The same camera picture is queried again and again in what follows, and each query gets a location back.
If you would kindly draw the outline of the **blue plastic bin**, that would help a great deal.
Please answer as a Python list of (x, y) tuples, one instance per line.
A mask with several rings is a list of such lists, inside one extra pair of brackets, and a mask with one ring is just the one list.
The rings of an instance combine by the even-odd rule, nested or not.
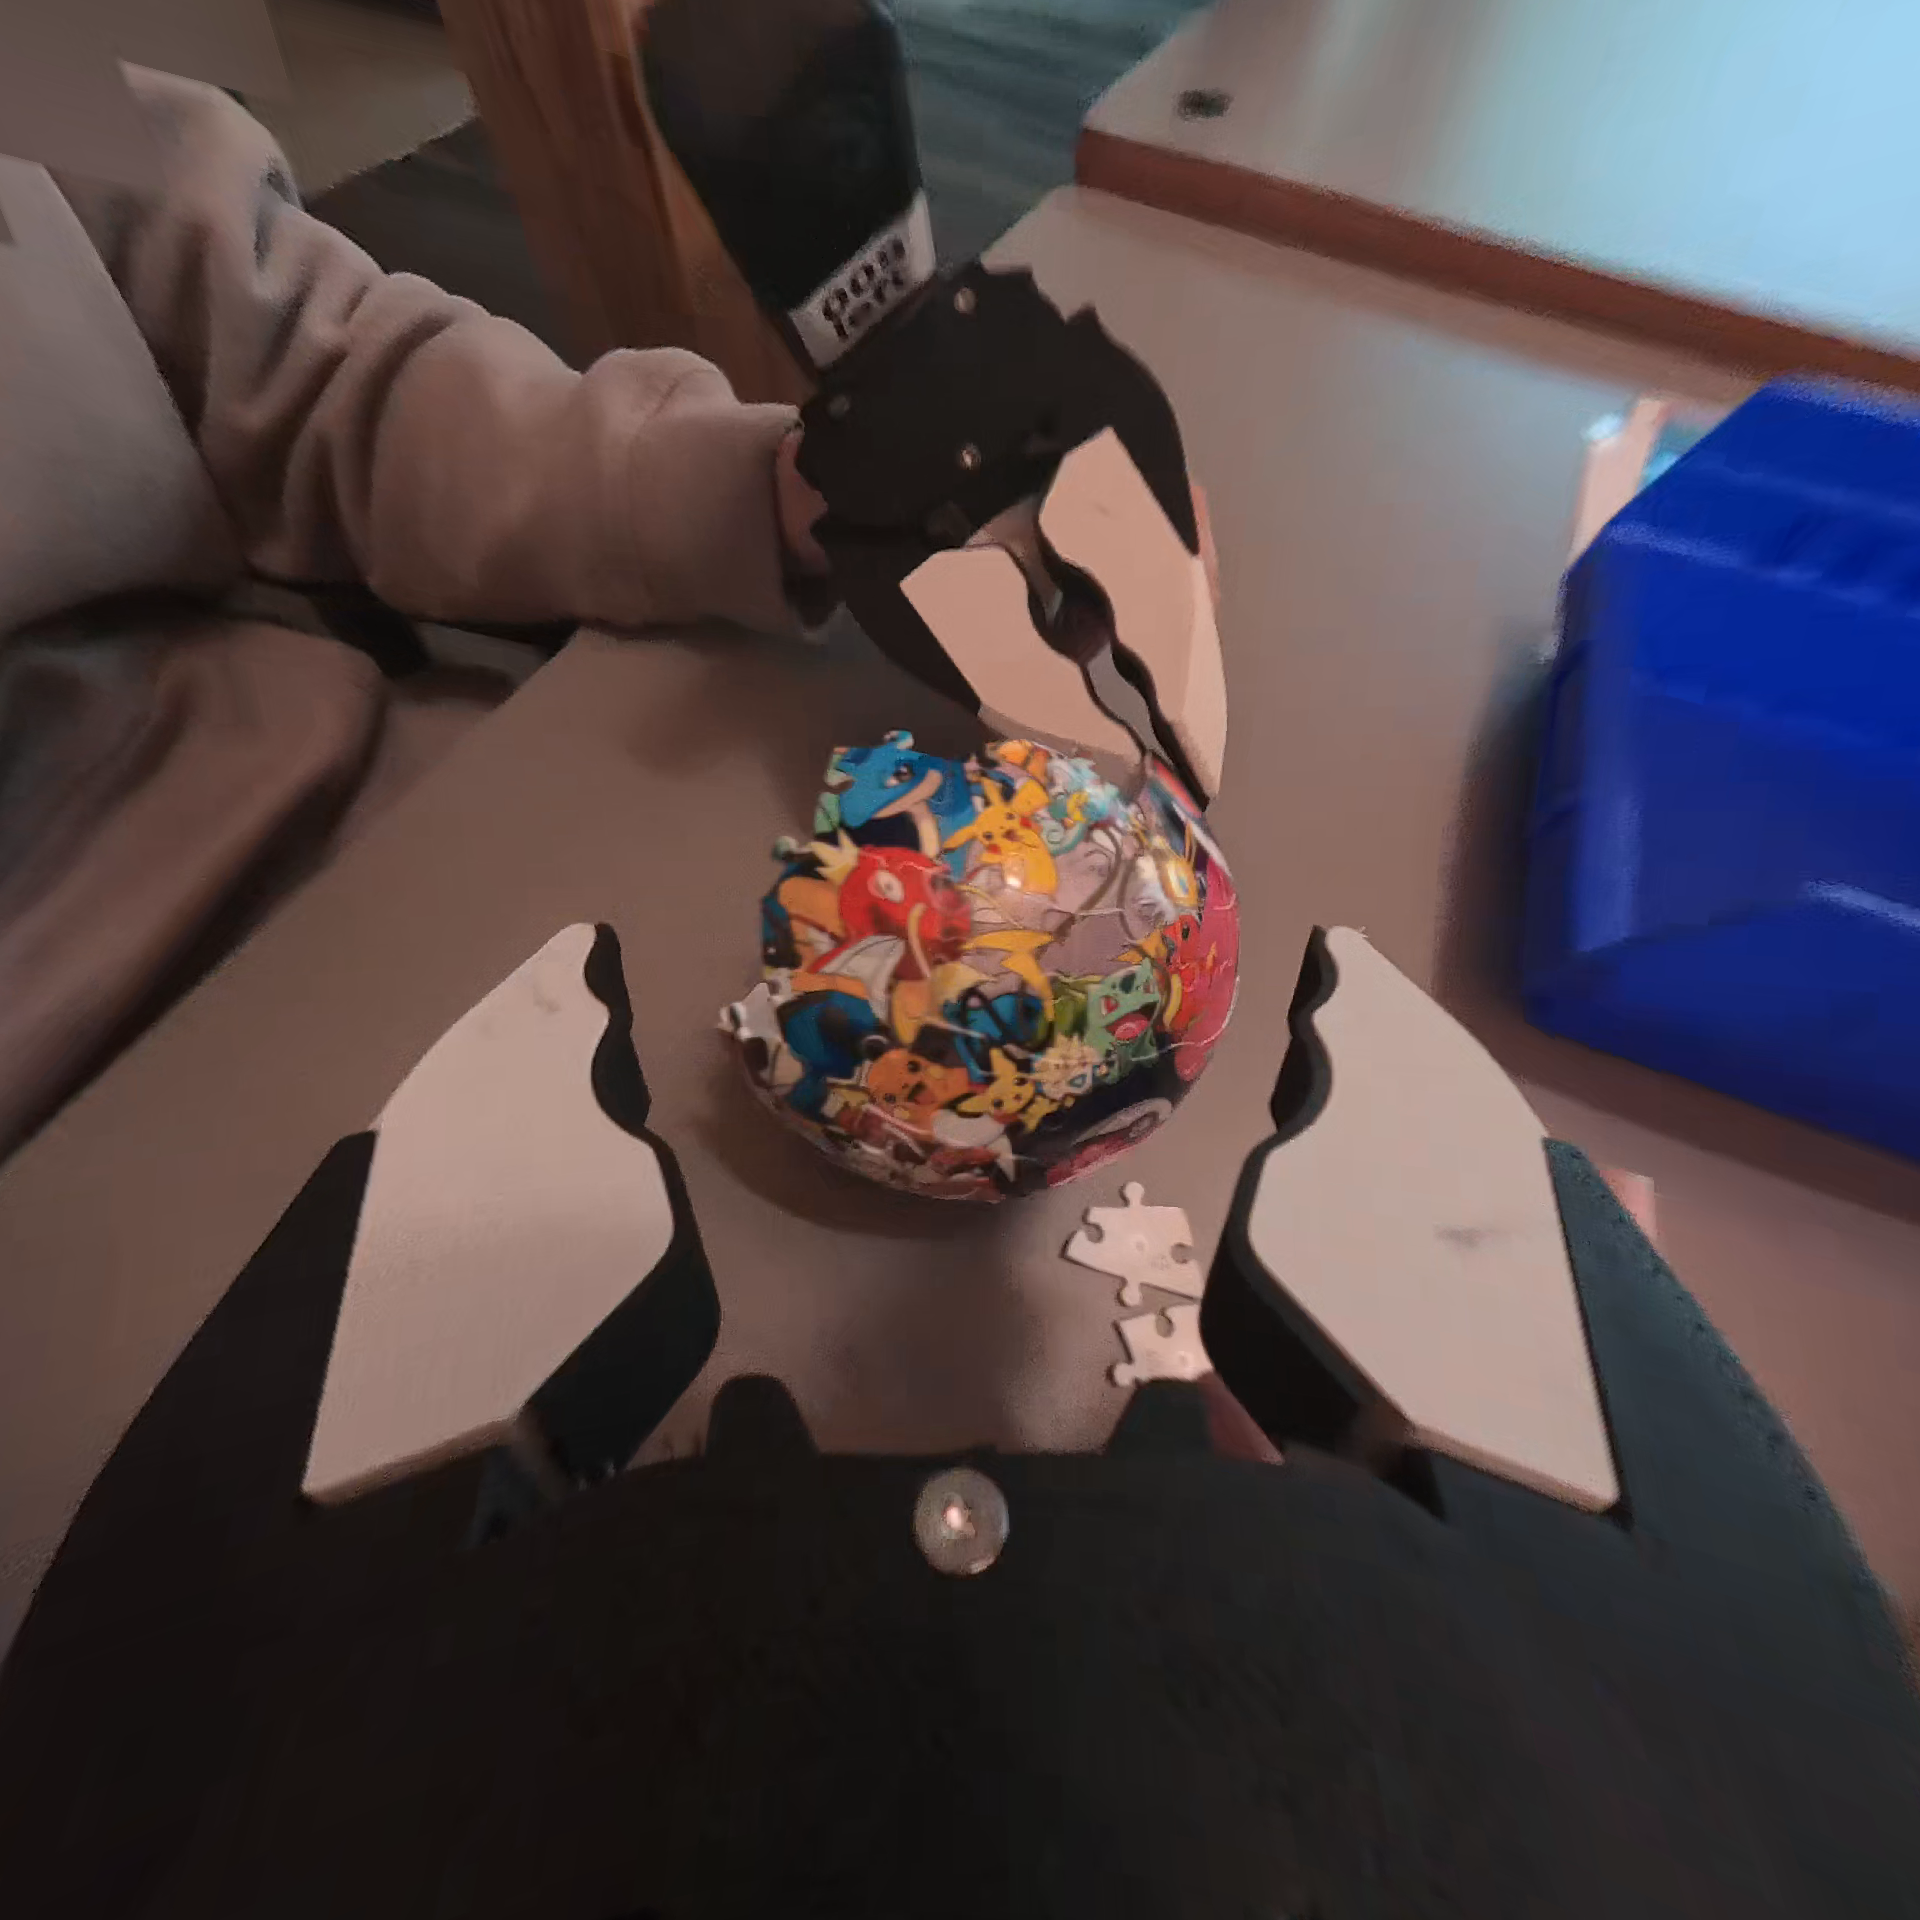
[(1917, 407), (1776, 379), (1591, 447), (1528, 806), (1545, 1034), (1917, 1152)]

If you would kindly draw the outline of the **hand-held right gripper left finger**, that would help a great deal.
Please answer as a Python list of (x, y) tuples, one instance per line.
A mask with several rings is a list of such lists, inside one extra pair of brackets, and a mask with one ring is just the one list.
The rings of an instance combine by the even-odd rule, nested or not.
[(547, 1498), (593, 1486), (721, 1326), (617, 936), (564, 927), (376, 1118), (303, 1491), (344, 1504), (466, 1456), (517, 1462)]

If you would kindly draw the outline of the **person's left forearm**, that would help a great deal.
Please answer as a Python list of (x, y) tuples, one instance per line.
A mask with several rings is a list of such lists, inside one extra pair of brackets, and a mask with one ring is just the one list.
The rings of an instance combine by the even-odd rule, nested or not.
[(219, 90), (131, 90), (161, 189), (84, 223), (256, 571), (450, 626), (802, 634), (792, 409), (687, 350), (577, 370), (305, 210)]

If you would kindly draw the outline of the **wooden table leg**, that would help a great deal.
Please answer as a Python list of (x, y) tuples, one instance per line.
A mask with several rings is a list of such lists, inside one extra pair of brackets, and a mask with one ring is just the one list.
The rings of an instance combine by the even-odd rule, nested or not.
[(442, 2), (527, 243), (585, 360), (684, 347), (744, 400), (810, 376), (761, 315), (643, 96), (644, 2)]

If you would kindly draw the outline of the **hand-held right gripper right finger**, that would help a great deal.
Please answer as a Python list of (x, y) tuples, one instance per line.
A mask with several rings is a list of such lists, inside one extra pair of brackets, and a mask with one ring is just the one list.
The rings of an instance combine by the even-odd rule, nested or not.
[(1368, 938), (1307, 938), (1201, 1311), (1272, 1449), (1391, 1481), (1447, 1462), (1618, 1510), (1547, 1145), (1495, 1056)]

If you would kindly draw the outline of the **person's legs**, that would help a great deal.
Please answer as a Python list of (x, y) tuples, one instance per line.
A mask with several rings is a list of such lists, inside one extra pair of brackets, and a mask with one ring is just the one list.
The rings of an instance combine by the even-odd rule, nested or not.
[(369, 656), (176, 593), (4, 640), (8, 1154), (317, 851), (385, 712)]

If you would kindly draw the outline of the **person's torso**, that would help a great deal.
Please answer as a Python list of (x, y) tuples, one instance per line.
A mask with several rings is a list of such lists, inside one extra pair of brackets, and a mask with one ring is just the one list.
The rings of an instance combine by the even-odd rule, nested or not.
[(15, 159), (3, 202), (3, 634), (226, 591), (234, 529), (81, 216)]

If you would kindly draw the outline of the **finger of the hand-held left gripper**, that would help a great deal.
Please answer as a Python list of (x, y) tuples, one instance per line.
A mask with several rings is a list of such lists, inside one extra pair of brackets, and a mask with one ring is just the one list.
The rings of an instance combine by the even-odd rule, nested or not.
[(1072, 447), (1039, 505), (1055, 640), (1089, 689), (1076, 751), (1121, 779), (1151, 761), (1213, 803), (1227, 757), (1227, 675), (1209, 559), (1116, 427)]
[(1141, 779), (1151, 759), (1187, 771), (1187, 745), (1164, 714), (1148, 707), (1139, 731), (1100, 699), (1092, 661), (1117, 669), (1114, 645), (1074, 654), (1042, 631), (1028, 582), (1004, 547), (940, 551), (905, 574), (900, 595), (993, 739), (1085, 759), (1117, 784)]

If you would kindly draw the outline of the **colourful cartoon puzzle ball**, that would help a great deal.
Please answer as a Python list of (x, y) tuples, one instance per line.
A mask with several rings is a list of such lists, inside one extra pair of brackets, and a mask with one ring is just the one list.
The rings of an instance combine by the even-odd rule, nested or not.
[(891, 731), (832, 751), (776, 843), (759, 983), (721, 1013), (759, 1102), (834, 1166), (954, 1202), (1057, 1189), (1141, 1145), (1209, 1067), (1241, 904), (1161, 757)]

